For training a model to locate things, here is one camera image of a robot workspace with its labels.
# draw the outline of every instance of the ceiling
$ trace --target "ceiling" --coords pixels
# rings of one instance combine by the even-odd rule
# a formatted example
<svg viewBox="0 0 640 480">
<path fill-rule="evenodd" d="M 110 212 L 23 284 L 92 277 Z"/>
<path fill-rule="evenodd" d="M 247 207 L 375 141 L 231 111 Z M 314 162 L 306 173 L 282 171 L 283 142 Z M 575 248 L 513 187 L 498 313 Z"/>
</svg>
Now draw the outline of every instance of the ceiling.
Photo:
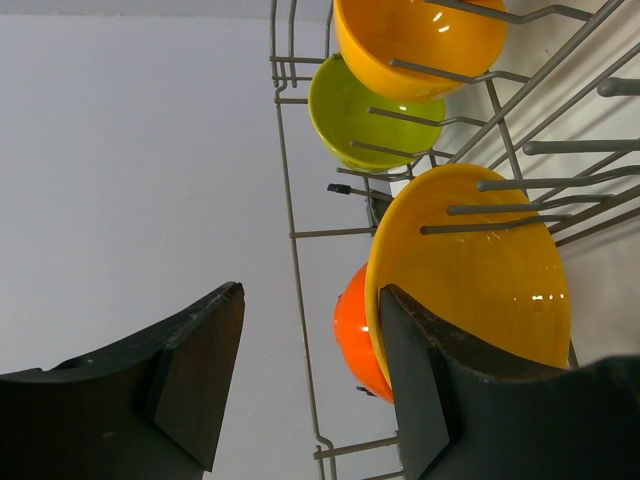
<svg viewBox="0 0 640 480">
<path fill-rule="evenodd" d="M 329 0 L 299 2 L 298 20 L 324 21 Z M 1 14 L 161 15 L 269 18 L 270 0 L 0 0 Z M 280 0 L 279 18 L 288 18 L 289 0 Z"/>
</svg>

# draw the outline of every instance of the black plastic piece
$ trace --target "black plastic piece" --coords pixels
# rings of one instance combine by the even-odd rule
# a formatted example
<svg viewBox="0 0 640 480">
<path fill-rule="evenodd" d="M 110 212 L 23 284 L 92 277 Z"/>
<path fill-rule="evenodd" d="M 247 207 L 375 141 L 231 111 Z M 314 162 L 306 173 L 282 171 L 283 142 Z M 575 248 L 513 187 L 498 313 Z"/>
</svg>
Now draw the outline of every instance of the black plastic piece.
<svg viewBox="0 0 640 480">
<path fill-rule="evenodd" d="M 358 390 L 359 392 L 362 392 L 362 393 L 366 393 L 366 394 L 367 394 L 367 397 L 376 397 L 376 398 L 378 397 L 375 393 L 372 393 L 372 392 L 371 392 L 371 391 L 369 391 L 366 387 L 363 387 L 363 386 L 361 386 L 361 385 L 358 385 L 358 386 L 356 387 L 356 390 Z"/>
<path fill-rule="evenodd" d="M 398 287 L 380 308 L 407 480 L 640 478 L 640 356 L 566 371 L 487 344 Z"/>
<path fill-rule="evenodd" d="M 244 316 L 227 283 L 43 372 L 0 376 L 0 478 L 199 480 L 211 470 Z"/>
<path fill-rule="evenodd" d="M 327 190 L 329 192 L 341 193 L 342 195 L 351 194 L 351 186 L 343 185 L 343 184 L 340 184 L 340 183 L 330 183 L 327 186 Z"/>
<path fill-rule="evenodd" d="M 387 213 L 387 210 L 389 209 L 389 207 L 391 206 L 391 200 L 382 200 L 381 198 L 372 198 L 371 199 L 371 215 L 373 217 L 373 224 L 375 226 L 380 225 L 380 222 L 382 221 L 382 217 L 384 217 L 384 214 Z"/>
</svg>

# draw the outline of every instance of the orange bowl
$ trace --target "orange bowl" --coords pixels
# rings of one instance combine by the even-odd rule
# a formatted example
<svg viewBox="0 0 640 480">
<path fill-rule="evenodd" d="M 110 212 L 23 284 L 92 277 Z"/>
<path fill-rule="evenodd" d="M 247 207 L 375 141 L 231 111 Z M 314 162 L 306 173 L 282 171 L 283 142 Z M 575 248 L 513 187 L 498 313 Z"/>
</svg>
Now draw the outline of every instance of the orange bowl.
<svg viewBox="0 0 640 480">
<path fill-rule="evenodd" d="M 557 368 L 567 365 L 569 287 L 544 223 L 421 233 L 424 226 L 501 224 L 538 215 L 449 215 L 450 205 L 529 203 L 519 190 L 479 192 L 481 180 L 504 177 L 468 163 L 428 170 L 400 192 L 380 222 L 367 264 L 365 302 L 369 335 L 386 378 L 379 292 L 387 285 L 399 286 L 440 318 L 502 350 Z"/>
<path fill-rule="evenodd" d="M 503 0 L 482 0 L 504 11 Z M 392 67 L 392 59 L 475 77 L 496 61 L 507 24 L 422 0 L 334 0 L 340 52 L 369 90 L 399 102 L 420 102 L 462 83 Z"/>
<path fill-rule="evenodd" d="M 333 315 L 338 345 L 351 372 L 362 385 L 380 398 L 393 402 L 391 388 L 380 370 L 365 316 L 364 280 L 367 266 L 351 279 Z"/>
</svg>

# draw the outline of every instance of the dish rack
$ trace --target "dish rack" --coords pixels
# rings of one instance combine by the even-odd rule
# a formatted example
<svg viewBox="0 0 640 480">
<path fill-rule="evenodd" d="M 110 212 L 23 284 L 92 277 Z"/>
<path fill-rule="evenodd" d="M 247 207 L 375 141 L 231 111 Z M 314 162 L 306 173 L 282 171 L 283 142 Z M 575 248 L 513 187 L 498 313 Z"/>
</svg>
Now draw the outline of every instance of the dish rack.
<svg viewBox="0 0 640 480">
<path fill-rule="evenodd" d="M 526 132 L 521 133 L 517 141 L 514 141 L 514 135 L 512 135 L 512 131 L 507 124 L 507 116 L 521 106 L 528 98 L 531 98 L 532 95 L 540 95 L 540 92 L 544 90 L 544 82 L 552 76 L 554 72 L 557 73 L 572 56 L 576 55 L 576 51 L 580 50 L 581 45 L 587 42 L 587 40 L 594 35 L 594 32 L 597 32 L 601 25 L 605 24 L 610 17 L 614 16 L 616 11 L 625 3 L 625 0 L 603 1 L 599 9 L 595 12 L 587 12 L 566 5 L 550 5 L 523 14 L 496 11 L 483 7 L 480 4 L 471 4 L 460 0 L 426 1 L 443 7 L 464 10 L 475 15 L 493 17 L 514 25 L 514 27 L 510 28 L 518 28 L 517 26 L 519 25 L 537 22 L 548 16 L 560 16 L 572 19 L 572 21 L 578 22 L 579 28 L 577 28 L 575 33 L 573 33 L 555 53 L 549 54 L 549 58 L 531 76 L 522 75 L 506 69 L 497 69 L 472 78 L 434 69 L 429 65 L 409 64 L 401 58 L 393 59 L 391 66 L 395 68 L 412 69 L 465 84 L 475 84 L 483 87 L 486 98 L 488 99 L 488 104 L 491 107 L 490 117 L 487 120 L 479 120 L 471 115 L 465 115 L 464 112 L 462 112 L 462 114 L 455 114 L 442 122 L 433 122 L 402 113 L 370 108 L 369 114 L 371 115 L 383 115 L 395 118 L 398 121 L 415 122 L 429 126 L 442 126 L 445 127 L 445 129 L 451 125 L 462 125 L 464 128 L 474 128 L 475 132 L 471 131 L 468 138 L 461 143 L 461 146 L 453 151 L 443 151 L 437 149 L 440 147 L 434 147 L 433 149 L 423 152 L 403 152 L 389 149 L 384 145 L 362 143 L 359 142 L 357 138 L 354 138 L 352 146 L 398 155 L 406 158 L 409 163 L 406 167 L 384 174 L 363 173 L 338 168 L 337 171 L 343 175 L 361 178 L 364 187 L 363 190 L 359 190 L 349 187 L 340 188 L 341 186 L 334 185 L 332 186 L 332 190 L 338 193 L 359 194 L 366 197 L 369 202 L 371 202 L 373 198 L 385 199 L 385 195 L 381 195 L 379 192 L 372 190 L 370 180 L 388 182 L 392 186 L 392 191 L 397 193 L 399 190 L 398 185 L 411 181 L 415 178 L 418 170 L 437 168 L 442 164 L 472 161 L 469 152 L 471 152 L 474 147 L 486 141 L 491 135 L 494 135 L 496 138 L 499 138 L 501 142 L 501 153 L 499 153 L 497 157 L 493 157 L 491 162 L 485 162 L 486 166 L 492 170 L 502 168 L 508 171 L 511 178 L 498 181 L 482 181 L 478 184 L 477 188 L 480 191 L 520 189 L 527 196 L 533 196 L 532 192 L 538 189 L 545 189 L 544 193 L 533 196 L 531 204 L 528 205 L 452 205 L 448 210 L 449 214 L 489 215 L 493 213 L 522 211 L 546 212 L 547 210 L 556 208 L 560 208 L 561 212 L 541 213 L 537 216 L 530 216 L 522 220 L 503 224 L 485 223 L 476 225 L 425 226 L 423 228 L 424 234 L 447 234 L 450 232 L 521 228 L 532 223 L 544 223 L 547 225 L 550 233 L 554 235 L 556 245 L 562 247 L 616 225 L 628 222 L 640 215 L 640 206 L 634 207 L 633 204 L 633 200 L 640 197 L 640 184 L 635 180 L 635 176 L 640 174 L 640 165 L 631 164 L 619 166 L 619 163 L 616 164 L 616 162 L 631 152 L 640 151 L 640 139 L 535 140 L 538 135 L 548 131 L 554 122 L 565 116 L 567 112 L 585 99 L 585 97 L 599 95 L 601 98 L 611 99 L 612 97 L 639 96 L 640 80 L 623 79 L 615 75 L 616 72 L 640 53 L 640 43 L 635 44 L 624 52 L 618 52 L 615 58 L 609 58 L 604 68 L 592 74 L 590 78 L 587 78 L 584 85 L 580 86 L 575 92 L 572 92 L 568 98 L 564 98 L 562 102 L 554 105 L 552 113 L 545 114 L 542 119 L 532 125 L 532 128 L 528 128 Z M 308 68 L 308 66 L 320 65 L 331 55 L 333 8 L 332 5 L 328 7 L 323 46 L 324 56 L 317 58 L 297 57 L 295 56 L 295 26 L 298 0 L 287 0 L 286 2 L 281 0 L 281 3 L 286 3 L 286 5 L 279 6 L 278 0 L 271 0 L 270 61 L 272 81 L 275 88 L 274 101 L 282 154 L 281 159 L 290 227 L 291 252 L 300 312 L 311 419 L 314 435 L 318 442 L 313 457 L 318 462 L 319 478 L 327 478 L 324 463 L 325 460 L 327 460 L 329 464 L 328 478 L 337 480 L 339 478 L 336 467 L 337 456 L 393 445 L 397 443 L 397 437 L 336 447 L 329 438 L 321 433 L 311 366 L 304 299 L 302 295 L 298 242 L 305 238 L 362 234 L 373 235 L 375 234 L 376 226 L 370 224 L 365 227 L 348 229 L 319 231 L 296 230 L 289 177 L 285 124 L 282 112 L 285 106 L 296 105 L 296 107 L 287 108 L 300 108 L 300 105 L 306 105 L 308 103 L 307 98 L 291 96 L 290 93 L 292 90 L 298 88 L 301 83 L 309 82 L 312 79 L 311 76 L 298 74 L 302 66 Z M 281 24 L 278 20 L 278 15 L 283 12 L 287 15 L 288 21 Z M 286 54 L 280 54 L 278 50 L 277 37 L 279 26 L 286 28 Z M 512 84 L 513 93 L 508 100 L 500 100 L 496 89 L 497 81 L 510 82 Z M 590 162 L 587 168 L 583 168 L 572 175 L 536 178 L 535 176 L 523 173 L 521 166 L 522 154 L 526 156 L 554 155 L 553 158 L 560 158 L 566 154 L 583 153 L 600 154 L 600 157 Z M 328 154 L 327 161 L 333 161 Z M 616 181 L 619 180 L 623 180 L 622 186 L 616 185 Z M 602 185 L 607 187 L 605 191 L 601 190 Z M 620 188 L 608 187 L 609 185 L 615 185 Z M 568 189 L 577 189 L 578 193 L 560 195 Z M 618 207 L 621 206 L 624 211 L 617 213 L 620 210 Z M 571 345 L 570 348 L 568 363 L 570 368 L 576 368 L 578 366 L 573 345 Z M 403 472 L 400 471 L 370 477 L 366 480 L 385 480 L 402 476 Z"/>
</svg>

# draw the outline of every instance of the rack tine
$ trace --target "rack tine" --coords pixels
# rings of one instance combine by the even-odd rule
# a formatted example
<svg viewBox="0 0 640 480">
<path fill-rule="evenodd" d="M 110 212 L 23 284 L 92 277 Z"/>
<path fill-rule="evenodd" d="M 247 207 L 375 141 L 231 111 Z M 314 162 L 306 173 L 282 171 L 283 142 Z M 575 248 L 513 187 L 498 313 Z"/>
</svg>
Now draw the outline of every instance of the rack tine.
<svg viewBox="0 0 640 480">
<path fill-rule="evenodd" d="M 296 22 L 296 9 L 298 7 L 298 0 L 289 0 L 291 4 L 289 5 L 289 56 L 291 58 L 294 57 L 294 46 L 295 46 L 295 22 Z M 298 82 L 296 81 L 296 63 L 290 62 L 289 68 L 291 68 L 291 76 L 293 80 L 291 80 L 291 86 L 293 88 L 298 88 Z"/>
<path fill-rule="evenodd" d="M 287 221 L 289 224 L 289 237 L 291 239 L 291 259 L 293 261 L 293 276 L 295 280 L 296 298 L 298 303 L 298 313 L 300 318 L 300 327 L 302 333 L 302 346 L 304 351 L 304 365 L 307 376 L 307 393 L 309 396 L 309 407 L 311 409 L 311 423 L 313 433 L 318 442 L 326 446 L 328 449 L 335 448 L 333 442 L 320 433 L 320 422 L 318 420 L 318 407 L 315 395 L 315 385 L 313 383 L 313 369 L 311 367 L 311 353 L 309 348 L 309 335 L 307 331 L 307 320 L 304 308 L 304 297 L 302 294 L 302 276 L 300 275 L 300 257 L 298 255 L 298 243 L 294 235 L 296 234 L 295 219 L 293 214 L 293 195 L 291 192 L 291 178 L 289 175 L 289 162 L 287 158 L 287 142 L 284 132 L 284 118 L 282 115 L 282 105 L 278 102 L 280 93 L 286 88 L 285 85 L 279 86 L 275 91 L 276 104 L 276 120 L 278 124 L 278 139 L 280 143 L 280 160 L 282 165 L 282 177 L 284 179 L 285 201 L 287 205 Z M 334 457 L 329 458 L 329 471 L 331 478 L 338 478 L 337 464 Z"/>
<path fill-rule="evenodd" d="M 326 59 L 316 58 L 316 57 L 292 57 L 292 56 L 282 57 L 278 55 L 271 55 L 269 57 L 269 60 L 272 62 L 287 62 L 287 63 L 293 62 L 293 63 L 306 63 L 309 65 L 322 65 Z"/>
<path fill-rule="evenodd" d="M 321 451 L 322 448 L 320 447 L 320 445 L 316 445 L 316 453 Z M 326 480 L 327 477 L 324 473 L 324 460 L 322 458 L 319 458 L 318 460 L 316 460 L 316 463 L 318 464 L 318 475 L 320 480 Z"/>
<path fill-rule="evenodd" d="M 607 78 L 598 85 L 601 97 L 637 97 L 640 96 L 640 80 L 625 78 Z"/>
<path fill-rule="evenodd" d="M 425 0 L 425 3 L 433 3 L 434 5 L 440 5 L 442 7 L 455 8 L 456 10 L 461 10 L 463 12 L 495 18 L 496 20 L 502 20 L 503 22 L 513 23 L 516 25 L 533 22 L 542 17 L 546 17 L 547 15 L 562 15 L 563 17 L 573 18 L 574 20 L 580 20 L 582 22 L 587 22 L 593 17 L 593 13 L 578 10 L 577 8 L 567 7 L 566 5 L 549 5 L 548 7 L 541 8 L 540 10 L 536 10 L 535 12 L 531 12 L 526 15 L 515 15 L 513 13 L 503 12 L 501 10 L 473 3 L 461 2 L 459 0 Z"/>
<path fill-rule="evenodd" d="M 367 196 L 365 197 L 365 202 L 367 203 L 367 216 L 369 217 L 369 226 L 375 227 L 376 222 L 375 216 L 373 214 L 373 199 L 371 196 L 369 196 L 370 193 L 375 192 L 371 190 L 371 184 L 369 183 L 369 179 L 367 177 L 362 177 L 362 184 L 364 185 L 364 192 L 367 194 Z"/>
<path fill-rule="evenodd" d="M 600 75 L 591 80 L 587 85 L 585 85 L 578 93 L 576 93 L 573 97 L 563 103 L 560 108 L 554 111 L 551 115 L 545 118 L 542 122 L 540 122 L 533 130 L 527 133 L 522 140 L 515 144 L 515 149 L 519 149 L 529 140 L 534 138 L 540 132 L 542 132 L 545 128 L 555 122 L 558 118 L 564 115 L 571 107 L 573 107 L 576 103 L 586 97 L 594 88 L 598 86 L 598 84 L 608 78 L 610 75 L 618 71 L 624 65 L 629 63 L 633 58 L 635 58 L 640 53 L 640 43 L 634 45 L 627 53 L 618 58 L 615 62 L 609 65 Z M 495 162 L 493 162 L 489 168 L 491 170 L 495 170 L 498 168 L 502 162 L 507 159 L 507 154 L 501 155 Z"/>
<path fill-rule="evenodd" d="M 607 2 L 593 15 L 591 20 L 586 22 L 580 29 L 565 42 L 560 49 L 553 54 L 553 56 L 547 60 L 547 62 L 531 77 L 525 85 L 511 97 L 511 99 L 504 104 L 498 113 L 496 113 L 491 119 L 487 121 L 484 127 L 476 132 L 467 143 L 464 144 L 460 150 L 453 156 L 449 163 L 458 162 L 464 157 L 473 147 L 475 147 L 485 135 L 495 127 L 500 120 L 507 116 L 516 106 L 533 91 L 545 78 L 547 78 L 551 72 L 553 72 L 558 65 L 560 65 L 565 58 L 578 48 L 578 46 L 584 42 L 584 40 L 591 35 L 591 33 L 598 28 L 598 26 L 604 22 L 616 9 L 624 3 L 624 0 L 607 0 Z"/>
<path fill-rule="evenodd" d="M 329 58 L 331 49 L 331 21 L 333 20 L 333 0 L 329 0 L 329 13 L 324 26 L 324 56 Z"/>
<path fill-rule="evenodd" d="M 354 195 L 360 195 L 362 197 L 377 198 L 379 200 L 386 200 L 389 202 L 393 200 L 393 197 L 391 195 L 387 195 L 386 193 L 366 192 L 364 190 L 358 190 L 357 188 L 353 188 L 351 185 L 345 185 L 342 183 L 330 183 L 327 186 L 327 191 L 340 193 L 342 195 L 354 194 Z"/>
<path fill-rule="evenodd" d="M 291 77 L 287 75 L 278 75 L 276 77 L 271 77 L 271 80 L 283 80 L 285 82 L 290 80 L 297 80 L 298 82 L 310 82 L 311 80 L 313 80 L 313 77 Z"/>
<path fill-rule="evenodd" d="M 416 178 L 413 174 L 413 165 L 411 165 L 410 163 L 407 163 L 407 177 L 409 177 L 409 181 Z"/>
<path fill-rule="evenodd" d="M 399 438 L 397 435 L 389 438 L 381 438 L 380 440 L 373 440 L 370 442 L 359 443 L 356 445 L 349 445 L 347 447 L 338 447 L 332 450 L 322 450 L 314 455 L 314 458 L 329 458 L 338 457 L 341 455 L 349 455 L 350 453 L 364 452 L 366 450 L 373 450 L 381 447 L 388 447 L 390 445 L 397 445 Z"/>
<path fill-rule="evenodd" d="M 527 142 L 522 151 L 527 155 L 551 153 L 637 152 L 640 140 L 573 140 L 564 142 Z"/>
<path fill-rule="evenodd" d="M 609 220 L 606 220 L 602 223 L 594 225 L 593 227 L 586 228 L 581 232 L 578 232 L 569 237 L 565 237 L 562 240 L 558 240 L 556 242 L 556 247 L 562 247 L 564 245 L 568 245 L 569 243 L 573 243 L 576 240 L 580 240 L 582 238 L 586 238 L 594 233 L 601 232 L 606 230 L 607 228 L 615 227 L 616 225 L 620 225 L 626 221 L 631 220 L 632 218 L 636 218 L 640 215 L 640 207 L 634 208 L 633 210 L 629 210 L 628 212 L 622 213 L 616 217 L 613 217 Z"/>
<path fill-rule="evenodd" d="M 298 238 L 339 237 L 345 235 L 370 235 L 376 233 L 376 227 L 343 228 L 340 230 L 313 230 L 308 232 L 292 232 L 289 237 L 292 240 Z"/>
<path fill-rule="evenodd" d="M 532 178 L 525 180 L 480 180 L 476 188 L 479 192 L 489 192 L 493 190 L 516 190 L 522 188 L 571 188 L 588 187 L 598 183 L 615 180 L 616 178 L 630 175 L 640 175 L 640 165 L 629 165 L 627 167 L 614 168 L 606 172 L 598 173 L 588 177 L 573 178 Z"/>
<path fill-rule="evenodd" d="M 424 226 L 420 228 L 422 235 L 434 235 L 437 233 L 468 233 L 468 232 L 493 232 L 496 230 L 509 230 L 511 228 L 524 227 L 537 223 L 559 222 L 570 218 L 571 215 L 532 215 L 512 222 L 504 223 L 478 223 L 471 225 L 441 225 Z"/>
<path fill-rule="evenodd" d="M 438 152 L 441 155 L 449 155 L 448 153 L 445 152 Z M 408 163 L 407 164 L 407 173 L 411 173 L 408 172 L 408 170 L 411 170 L 413 172 L 413 169 L 420 163 L 420 160 L 422 159 L 422 157 L 415 159 L 413 162 Z"/>
<path fill-rule="evenodd" d="M 485 85 L 487 86 L 487 92 L 489 93 L 489 99 L 491 100 L 493 113 L 496 114 L 500 111 L 500 108 L 502 108 L 502 106 L 500 105 L 500 100 L 498 99 L 498 92 L 496 92 L 496 87 L 493 84 L 493 80 L 489 80 Z M 513 147 L 511 135 L 509 134 L 509 128 L 507 127 L 507 122 L 504 118 L 498 122 L 498 129 L 500 130 L 500 136 L 502 137 L 504 149 L 506 150 L 509 157 L 509 165 L 511 165 L 513 178 L 515 178 L 516 180 L 522 180 L 522 170 L 520 169 L 520 164 L 518 163 L 518 156 L 516 155 L 516 150 Z M 524 193 L 525 197 L 529 198 L 529 195 L 527 194 L 527 191 L 525 189 L 522 190 L 522 193 Z"/>
<path fill-rule="evenodd" d="M 309 100 L 307 98 L 276 98 L 274 102 L 278 105 L 306 105 Z"/>
<path fill-rule="evenodd" d="M 482 120 L 475 120 L 473 118 L 463 116 L 451 117 L 447 118 L 446 120 L 442 120 L 441 122 L 434 122 L 433 120 L 428 120 L 426 118 L 415 117 L 413 115 L 407 115 L 406 113 L 391 112 L 389 110 L 383 110 L 382 108 L 377 107 L 369 107 L 367 108 L 367 112 L 374 115 L 381 115 L 383 117 L 397 118 L 398 120 L 420 123 L 422 125 L 428 125 L 430 127 L 445 127 L 454 123 L 467 123 L 469 125 L 475 125 L 476 127 L 482 127 L 484 125 L 484 122 Z"/>
<path fill-rule="evenodd" d="M 571 195 L 544 203 L 520 203 L 514 205 L 451 205 L 447 213 L 454 215 L 467 215 L 477 213 L 512 213 L 512 212 L 541 212 L 564 205 L 576 203 L 599 203 L 612 198 L 609 195 Z"/>
<path fill-rule="evenodd" d="M 278 11 L 278 0 L 271 0 L 271 12 L 269 20 L 269 37 L 271 44 L 270 57 L 273 58 L 276 55 L 276 13 Z M 276 63 L 271 60 L 271 77 L 278 76 L 278 67 Z M 273 86 L 278 88 L 280 86 L 277 80 L 273 81 Z"/>
<path fill-rule="evenodd" d="M 553 225 L 551 228 L 549 228 L 549 232 L 551 232 L 552 234 L 561 232 L 569 227 L 573 227 L 574 225 L 582 223 L 585 220 L 589 220 L 596 215 L 600 215 L 607 210 L 611 210 L 612 208 L 618 207 L 623 203 L 627 203 L 638 197 L 640 197 L 640 185 L 636 185 L 635 187 L 625 190 L 618 195 L 614 195 L 609 200 L 605 200 L 598 205 L 594 205 L 593 207 L 587 208 L 580 213 L 572 215 L 569 219 Z"/>
<path fill-rule="evenodd" d="M 424 152 L 409 153 L 409 152 L 403 152 L 402 150 L 396 150 L 394 148 L 380 147 L 378 145 L 372 145 L 370 143 L 358 142 L 357 140 L 351 140 L 350 145 L 352 147 L 366 148 L 368 150 L 374 150 L 376 152 L 390 153 L 391 155 L 397 155 L 399 157 L 405 157 L 405 158 L 415 158 L 418 160 L 424 157 L 425 155 L 429 155 L 429 154 L 433 154 L 436 157 L 442 157 L 442 158 L 453 157 L 453 155 L 450 153 L 440 152 L 438 150 L 433 150 L 433 149 L 425 150 Z"/>
<path fill-rule="evenodd" d="M 287 74 L 287 68 L 285 66 L 284 62 L 278 62 L 277 65 L 280 67 L 280 77 L 282 78 L 288 78 L 288 74 Z M 287 80 L 283 80 L 282 82 L 282 87 L 283 88 L 287 88 L 289 86 L 289 82 Z"/>
<path fill-rule="evenodd" d="M 486 82 L 487 80 L 493 80 L 494 78 L 504 78 L 505 80 L 511 80 L 513 82 L 527 83 L 529 77 L 520 75 L 513 72 L 505 72 L 504 70 L 496 70 L 493 72 L 487 72 L 477 77 L 468 77 L 466 75 L 460 75 L 459 73 L 447 72 L 446 70 L 440 70 L 439 68 L 427 67 L 426 65 L 419 65 L 417 63 L 405 62 L 394 58 L 389 62 L 392 67 L 406 68 L 407 70 L 414 70 L 420 73 L 428 73 L 436 77 L 447 78 L 455 82 L 475 84 Z"/>
<path fill-rule="evenodd" d="M 408 175 L 404 173 L 388 174 L 388 173 L 365 173 L 356 172 L 355 170 L 348 170 L 346 168 L 336 168 L 336 172 L 344 173 L 347 175 L 355 175 L 357 177 L 368 178 L 370 180 L 380 180 L 382 182 L 398 182 L 400 180 L 407 180 Z"/>
<path fill-rule="evenodd" d="M 588 177 L 592 173 L 596 173 L 596 172 L 602 170 L 603 168 L 608 167 L 609 165 L 611 165 L 616 160 L 620 160 L 622 157 L 624 157 L 625 155 L 627 155 L 629 153 L 631 153 L 631 152 L 627 151 L 627 152 L 612 153 L 608 157 L 603 158 L 599 162 L 594 163 L 589 168 L 584 169 L 582 172 L 578 173 L 576 175 L 576 177 L 578 177 L 578 178 L 579 177 Z M 534 203 L 544 202 L 545 200 L 549 200 L 551 197 L 555 197 L 557 194 L 563 192 L 564 190 L 565 190 L 564 188 L 554 188 L 553 190 L 540 195 L 538 198 L 536 198 L 534 200 Z"/>
</svg>

